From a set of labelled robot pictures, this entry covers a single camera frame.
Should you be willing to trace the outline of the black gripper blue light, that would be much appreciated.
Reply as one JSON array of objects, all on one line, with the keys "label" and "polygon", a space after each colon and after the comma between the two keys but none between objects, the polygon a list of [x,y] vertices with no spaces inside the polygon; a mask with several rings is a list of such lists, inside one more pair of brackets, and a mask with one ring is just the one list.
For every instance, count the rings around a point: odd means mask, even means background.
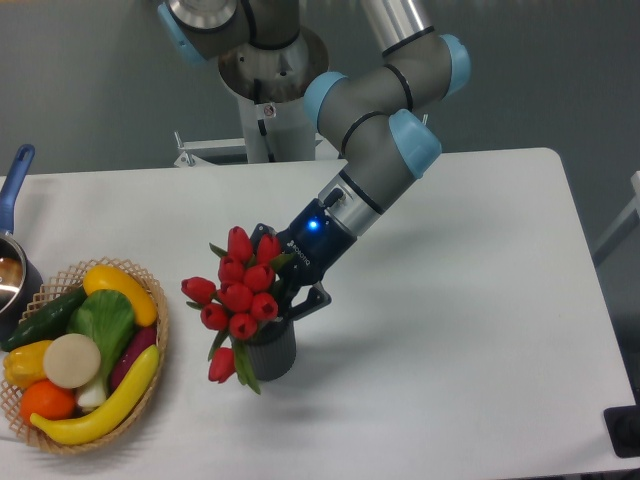
[{"label": "black gripper blue light", "polygon": [[311,285],[306,299],[298,305],[289,305],[281,315],[282,320],[297,321],[330,305],[331,295],[321,280],[357,237],[331,217],[318,199],[312,200],[283,231],[277,233],[269,225],[257,224],[250,235],[254,250],[265,235],[276,237],[283,252],[293,255],[280,271],[287,286],[297,291]]}]

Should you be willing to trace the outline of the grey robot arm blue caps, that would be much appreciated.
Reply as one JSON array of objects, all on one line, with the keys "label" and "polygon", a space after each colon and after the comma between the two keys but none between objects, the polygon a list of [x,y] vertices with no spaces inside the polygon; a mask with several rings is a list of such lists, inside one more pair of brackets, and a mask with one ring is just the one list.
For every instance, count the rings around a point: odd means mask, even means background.
[{"label": "grey robot arm blue caps", "polygon": [[159,17],[192,62],[215,60],[235,96],[251,163],[311,160],[318,137],[345,167],[279,234],[293,257],[280,315],[328,304],[325,272],[438,158],[438,139],[414,115],[469,80],[466,48],[439,35],[420,1],[367,1],[384,63],[352,80],[332,71],[295,1],[164,1]]}]

